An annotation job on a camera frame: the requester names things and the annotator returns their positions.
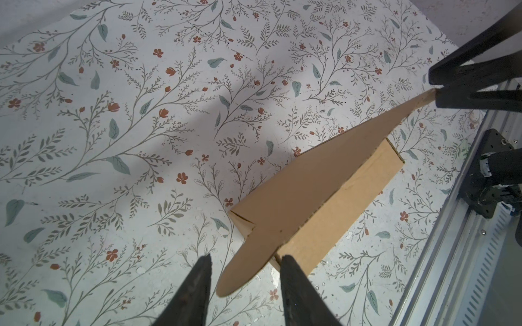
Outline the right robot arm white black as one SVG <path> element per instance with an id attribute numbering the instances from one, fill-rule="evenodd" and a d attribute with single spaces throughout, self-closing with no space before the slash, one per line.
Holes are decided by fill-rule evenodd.
<path id="1" fill-rule="evenodd" d="M 497 23 L 454 53 L 433 65 L 429 83 L 438 86 L 435 103 L 440 109 L 479 109 L 521 112 L 521 90 L 492 90 L 492 86 L 521 77 L 521 52 L 489 61 L 473 59 L 521 32 L 521 6 L 515 6 Z M 485 132 L 459 191 L 468 206 L 491 219 L 498 203 L 521 213 L 521 150 L 514 149 L 494 129 Z"/>

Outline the brown cardboard box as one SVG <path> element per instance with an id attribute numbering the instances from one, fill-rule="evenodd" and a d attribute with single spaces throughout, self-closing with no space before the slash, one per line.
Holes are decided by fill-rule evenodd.
<path id="1" fill-rule="evenodd" d="M 229 296 L 267 264 L 291 255 L 309 274 L 404 166 L 389 134 L 429 90 L 302 153 L 229 210 L 245 240 L 221 274 L 216 293 Z"/>

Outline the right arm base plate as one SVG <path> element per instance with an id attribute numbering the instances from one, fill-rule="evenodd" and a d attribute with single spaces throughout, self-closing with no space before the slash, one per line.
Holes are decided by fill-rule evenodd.
<path id="1" fill-rule="evenodd" d="M 477 214 L 491 219 L 497 205 L 512 216 L 521 213 L 521 150 L 496 129 L 486 130 L 459 190 Z"/>

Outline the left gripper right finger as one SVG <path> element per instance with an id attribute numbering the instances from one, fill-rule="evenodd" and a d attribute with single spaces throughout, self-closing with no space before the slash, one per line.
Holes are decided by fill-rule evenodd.
<path id="1" fill-rule="evenodd" d="M 341 325 L 291 255 L 281 260 L 280 282 L 286 325 Z"/>

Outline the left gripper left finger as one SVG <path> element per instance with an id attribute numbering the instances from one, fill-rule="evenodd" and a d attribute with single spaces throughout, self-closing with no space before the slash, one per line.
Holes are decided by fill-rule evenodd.
<path id="1" fill-rule="evenodd" d="M 198 259 L 170 303 L 152 325 L 206 325 L 211 286 L 212 259 L 208 254 Z"/>

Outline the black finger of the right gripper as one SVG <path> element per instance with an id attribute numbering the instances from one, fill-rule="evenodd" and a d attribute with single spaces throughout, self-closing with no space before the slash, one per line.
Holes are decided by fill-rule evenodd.
<path id="1" fill-rule="evenodd" d="M 500 73 L 500 80 L 521 78 L 521 49 L 503 52 L 496 57 L 482 60 L 480 57 L 500 44 L 521 33 L 521 4 L 501 17 L 491 27 L 460 46 L 440 62 L 431 66 L 428 81 L 431 85 L 447 85 L 473 72 L 485 73 L 492 68 Z"/>
<path id="2" fill-rule="evenodd" d="M 435 93 L 435 103 L 441 109 L 479 109 L 521 113 L 521 91 L 468 92 L 441 88 Z"/>

